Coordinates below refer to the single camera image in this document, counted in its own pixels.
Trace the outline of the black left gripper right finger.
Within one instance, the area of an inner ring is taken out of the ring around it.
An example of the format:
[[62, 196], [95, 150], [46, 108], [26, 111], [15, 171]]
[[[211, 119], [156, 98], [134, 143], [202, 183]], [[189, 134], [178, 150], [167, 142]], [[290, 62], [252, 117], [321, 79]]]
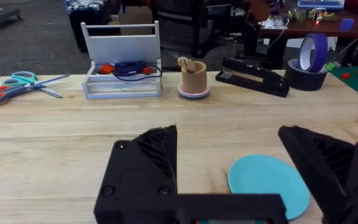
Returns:
[[328, 224], [358, 224], [358, 142], [299, 126], [278, 136]]

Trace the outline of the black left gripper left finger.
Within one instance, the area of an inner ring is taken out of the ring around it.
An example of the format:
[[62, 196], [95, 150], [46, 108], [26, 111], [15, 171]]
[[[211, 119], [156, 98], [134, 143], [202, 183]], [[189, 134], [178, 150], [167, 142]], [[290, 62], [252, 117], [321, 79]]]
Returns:
[[154, 199], [177, 194], [177, 127], [152, 128], [114, 143], [94, 205], [97, 223], [173, 223]]

